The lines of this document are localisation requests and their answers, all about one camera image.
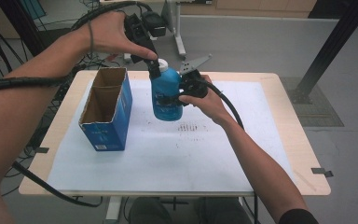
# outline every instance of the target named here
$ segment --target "wooden table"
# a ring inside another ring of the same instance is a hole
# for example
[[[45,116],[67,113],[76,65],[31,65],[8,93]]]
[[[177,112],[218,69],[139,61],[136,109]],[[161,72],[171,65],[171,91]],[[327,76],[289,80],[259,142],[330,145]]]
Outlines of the wooden table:
[[[94,79],[97,71],[81,71],[76,75],[71,88],[67,92],[62,105],[51,123],[41,147],[48,147],[46,154],[35,155],[30,171],[48,179],[57,149],[65,135],[69,123],[77,109],[88,83]],[[279,136],[294,173],[295,184],[302,195],[328,195],[331,191],[324,175],[316,175],[311,168],[320,168],[307,136],[298,121],[296,113],[287,97],[277,75],[266,73],[216,73],[208,74],[212,80],[259,82],[266,95],[268,105],[275,120]],[[148,79],[148,72],[129,71],[130,79]],[[20,186],[21,194],[49,194],[28,178],[24,178]],[[105,192],[73,192],[83,195],[106,195]]]

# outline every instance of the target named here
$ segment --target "white sheet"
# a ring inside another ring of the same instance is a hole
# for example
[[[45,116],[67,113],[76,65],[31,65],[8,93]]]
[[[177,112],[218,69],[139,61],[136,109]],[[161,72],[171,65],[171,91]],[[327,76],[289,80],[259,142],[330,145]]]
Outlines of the white sheet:
[[[290,175],[263,89],[256,82],[214,83],[239,111],[245,130]],[[48,182],[59,190],[110,192],[252,191],[223,129],[192,105],[175,122],[154,117],[150,82],[131,80],[124,151],[97,152],[78,126],[91,83],[57,151]]]

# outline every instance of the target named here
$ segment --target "blue bottle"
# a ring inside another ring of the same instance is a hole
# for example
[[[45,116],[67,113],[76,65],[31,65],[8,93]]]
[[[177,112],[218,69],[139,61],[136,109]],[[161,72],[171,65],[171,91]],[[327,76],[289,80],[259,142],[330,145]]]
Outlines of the blue bottle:
[[[178,94],[181,78],[174,69],[168,66],[166,61],[158,59],[158,64],[161,77],[151,80],[154,114],[157,119],[161,120],[179,120],[183,114],[183,107],[177,104],[162,105],[158,99]]]

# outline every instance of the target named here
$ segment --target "person's left hand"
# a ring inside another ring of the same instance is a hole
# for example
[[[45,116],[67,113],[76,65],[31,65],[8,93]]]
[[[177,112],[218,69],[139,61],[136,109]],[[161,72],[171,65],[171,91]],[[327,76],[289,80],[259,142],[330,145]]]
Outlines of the person's left hand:
[[[129,53],[139,57],[156,60],[157,54],[150,49],[136,45],[124,34],[123,12],[107,12],[91,21],[93,35],[93,51],[106,53]],[[87,24],[80,27],[79,32],[90,41],[90,30]]]

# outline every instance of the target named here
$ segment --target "white bottle cap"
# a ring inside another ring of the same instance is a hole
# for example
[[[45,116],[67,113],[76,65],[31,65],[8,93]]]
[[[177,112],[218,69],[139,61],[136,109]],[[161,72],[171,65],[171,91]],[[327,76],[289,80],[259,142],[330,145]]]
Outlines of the white bottle cap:
[[[158,59],[159,72],[165,72],[168,70],[168,63],[163,59]]]

